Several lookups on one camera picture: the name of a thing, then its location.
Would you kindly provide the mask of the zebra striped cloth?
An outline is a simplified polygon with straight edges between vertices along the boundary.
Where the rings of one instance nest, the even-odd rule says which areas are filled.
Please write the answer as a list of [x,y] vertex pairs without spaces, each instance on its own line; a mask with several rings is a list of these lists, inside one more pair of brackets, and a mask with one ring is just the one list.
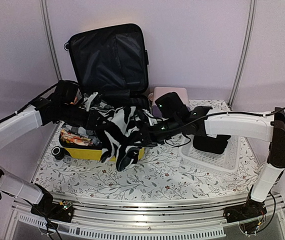
[[113,107],[102,100],[98,92],[83,95],[86,111],[99,113],[98,128],[95,131],[102,144],[100,161],[106,163],[115,157],[116,170],[122,172],[136,164],[140,150],[131,147],[131,133],[148,131],[158,121],[147,109],[140,106]]

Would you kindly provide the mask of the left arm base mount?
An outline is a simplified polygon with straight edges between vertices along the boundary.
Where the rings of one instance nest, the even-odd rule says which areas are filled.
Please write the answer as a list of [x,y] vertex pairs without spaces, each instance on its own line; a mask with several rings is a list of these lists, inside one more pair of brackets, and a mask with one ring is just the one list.
[[49,220],[71,223],[74,216],[74,205],[71,201],[62,200],[59,203],[42,203],[31,207],[31,213]]

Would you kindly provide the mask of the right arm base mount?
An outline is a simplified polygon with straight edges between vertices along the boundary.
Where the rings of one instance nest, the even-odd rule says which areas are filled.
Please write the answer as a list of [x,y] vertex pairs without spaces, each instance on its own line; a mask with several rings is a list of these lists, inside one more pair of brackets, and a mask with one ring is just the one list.
[[251,197],[250,190],[244,203],[228,206],[223,209],[223,217],[228,223],[250,220],[267,216],[265,201],[255,201]]

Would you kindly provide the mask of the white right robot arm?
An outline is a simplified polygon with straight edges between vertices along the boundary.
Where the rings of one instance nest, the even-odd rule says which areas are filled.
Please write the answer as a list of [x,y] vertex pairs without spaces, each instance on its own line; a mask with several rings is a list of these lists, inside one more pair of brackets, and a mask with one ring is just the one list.
[[128,198],[135,202],[170,206],[187,201],[218,202],[219,199],[235,199],[249,192],[256,182],[263,160],[268,153],[268,143],[241,138],[234,172],[220,172],[184,161],[176,145],[182,137],[176,136],[169,144],[145,150],[144,157],[127,173],[132,183]]

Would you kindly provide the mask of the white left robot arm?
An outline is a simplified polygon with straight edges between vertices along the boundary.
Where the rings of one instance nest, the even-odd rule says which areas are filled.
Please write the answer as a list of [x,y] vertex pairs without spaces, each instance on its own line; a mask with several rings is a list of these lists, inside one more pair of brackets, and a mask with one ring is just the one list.
[[24,199],[46,217],[57,213],[57,206],[45,190],[31,183],[36,169],[36,155],[49,137],[41,127],[63,121],[89,128],[92,113],[74,104],[80,86],[72,80],[60,80],[23,107],[0,119],[0,192]]

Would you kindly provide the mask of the black garment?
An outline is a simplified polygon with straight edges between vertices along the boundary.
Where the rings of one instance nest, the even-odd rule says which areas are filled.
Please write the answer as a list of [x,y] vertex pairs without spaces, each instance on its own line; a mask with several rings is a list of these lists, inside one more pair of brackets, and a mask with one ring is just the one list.
[[195,135],[192,145],[196,150],[221,155],[230,138],[230,135],[217,135],[216,137]]

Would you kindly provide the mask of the white plastic basket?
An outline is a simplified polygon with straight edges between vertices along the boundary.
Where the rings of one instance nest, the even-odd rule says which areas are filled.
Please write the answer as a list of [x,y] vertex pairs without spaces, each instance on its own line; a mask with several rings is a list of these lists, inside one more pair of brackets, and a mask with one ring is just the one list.
[[235,173],[240,161],[239,136],[189,135],[178,148],[183,167],[215,172],[223,175]]

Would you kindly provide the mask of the yellow Pikachu suitcase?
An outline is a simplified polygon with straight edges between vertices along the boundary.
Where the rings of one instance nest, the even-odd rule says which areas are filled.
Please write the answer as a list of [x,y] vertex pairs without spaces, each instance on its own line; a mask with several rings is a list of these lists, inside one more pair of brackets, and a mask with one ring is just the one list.
[[[98,92],[108,105],[136,106],[150,112],[144,95],[149,86],[148,56],[141,28],[134,23],[81,32],[68,41],[68,51],[76,83],[80,87],[74,104],[84,108],[84,94]],[[80,146],[62,142],[51,152],[60,160],[64,155],[100,161],[99,146]]]

